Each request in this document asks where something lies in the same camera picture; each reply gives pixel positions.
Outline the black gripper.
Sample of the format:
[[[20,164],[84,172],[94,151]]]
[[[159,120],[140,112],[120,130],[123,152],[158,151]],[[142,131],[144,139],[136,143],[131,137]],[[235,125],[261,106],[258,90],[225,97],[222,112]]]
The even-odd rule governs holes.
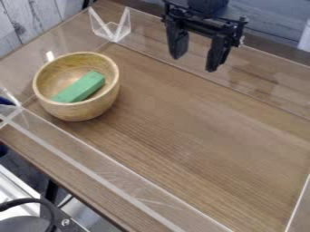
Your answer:
[[[175,60],[187,52],[188,32],[202,30],[210,36],[214,35],[211,48],[207,53],[206,71],[212,73],[226,62],[233,45],[239,47],[243,43],[243,29],[250,19],[246,15],[227,18],[225,16],[230,0],[163,0],[166,19],[166,36],[168,51]]]

